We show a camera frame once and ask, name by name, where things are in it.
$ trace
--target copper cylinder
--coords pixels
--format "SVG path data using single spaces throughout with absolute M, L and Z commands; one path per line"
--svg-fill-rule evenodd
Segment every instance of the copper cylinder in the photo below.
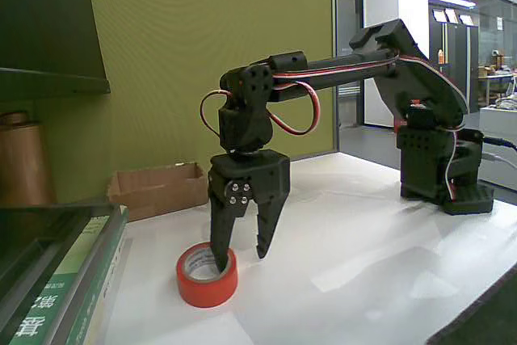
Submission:
M 40 125 L 23 123 L 0 127 L 0 205 L 55 202 Z
M 29 121 L 27 111 L 7 112 L 0 115 L 0 125 L 23 124 Z

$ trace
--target green wall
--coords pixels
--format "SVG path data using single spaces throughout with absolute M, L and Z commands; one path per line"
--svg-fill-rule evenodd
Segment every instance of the green wall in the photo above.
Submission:
M 114 170 L 198 161 L 208 168 L 218 139 L 198 116 L 220 76 L 274 53 L 331 55 L 330 0 L 92 0 L 111 94 L 34 104 L 43 121 L 60 201 L 105 192 Z M 277 128 L 271 148 L 291 156 L 333 148 L 332 92 L 307 137 Z M 205 106 L 217 126 L 221 98 Z M 290 124 L 311 121 L 308 98 L 272 105 Z

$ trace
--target red wire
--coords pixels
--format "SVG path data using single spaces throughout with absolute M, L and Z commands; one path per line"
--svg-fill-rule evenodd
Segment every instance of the red wire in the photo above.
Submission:
M 219 133 L 217 133 L 217 131 L 215 129 L 213 129 L 212 126 L 207 122 L 206 118 L 204 117 L 204 112 L 203 112 L 204 102 L 206 101 L 207 98 L 209 98 L 210 96 L 214 96 L 214 95 L 225 95 L 226 97 L 232 97 L 232 92 L 228 92 L 227 90 L 222 90 L 222 89 L 213 90 L 213 91 L 209 92 L 207 95 L 205 95 L 203 97 L 203 99 L 201 100 L 201 104 L 200 104 L 201 120 L 203 121 L 203 124 L 210 131 L 212 131 L 213 133 L 215 133 L 217 135 L 217 137 L 219 137 Z
M 307 90 L 307 92 L 309 93 L 309 96 L 310 96 L 310 98 L 311 98 L 311 100 L 313 102 L 313 122 L 311 123 L 309 128 L 307 128 L 305 131 L 300 131 L 300 130 L 294 129 L 293 127 L 289 126 L 288 124 L 285 124 L 274 113 L 271 113 L 269 111 L 267 111 L 267 113 L 269 114 L 269 117 L 271 117 L 271 119 L 279 127 L 281 127 L 285 132 L 290 133 L 292 135 L 296 135 L 296 136 L 302 136 L 302 135 L 306 135 L 306 134 L 310 133 L 311 131 L 313 131 L 317 127 L 317 124 L 320 121 L 321 108 L 320 108 L 320 100 L 317 97 L 316 91 L 307 82 L 297 81 L 297 82 L 294 82 L 294 83 L 291 83 L 291 84 L 277 86 L 275 88 L 275 90 L 286 90 L 286 89 L 291 88 L 291 87 L 296 86 L 296 85 L 302 85 Z
M 306 72 L 277 73 L 277 74 L 273 74 L 273 78 L 295 79 L 295 78 L 307 78 L 307 77 L 326 76 L 326 75 L 330 75 L 330 74 L 347 73 L 347 72 L 353 72 L 356 70 L 373 69 L 373 68 L 379 68 L 382 66 L 387 66 L 387 65 L 395 63 L 395 61 L 397 59 L 398 59 L 398 57 L 394 57 L 394 58 L 390 58 L 389 60 L 386 60 L 386 61 L 371 62 L 371 63 L 367 63 L 364 65 L 343 65 L 343 66 L 336 66 L 334 68 L 329 68 L 329 69 L 313 70 L 313 71 L 306 71 Z

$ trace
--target black cable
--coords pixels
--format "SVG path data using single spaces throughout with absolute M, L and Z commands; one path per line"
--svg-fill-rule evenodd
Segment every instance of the black cable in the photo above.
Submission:
M 510 149 L 514 149 L 515 152 L 517 152 L 517 145 L 514 145 L 511 141 L 505 141 L 501 138 L 483 137 L 483 142 L 488 143 L 489 145 L 501 145 L 503 147 L 508 147 Z

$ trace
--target tape roll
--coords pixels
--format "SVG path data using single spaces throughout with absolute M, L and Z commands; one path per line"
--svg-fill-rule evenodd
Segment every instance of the tape roll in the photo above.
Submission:
M 222 273 L 209 242 L 192 246 L 176 264 L 178 289 L 181 297 L 195 307 L 215 307 L 226 302 L 237 288 L 237 259 L 228 250 L 228 264 Z

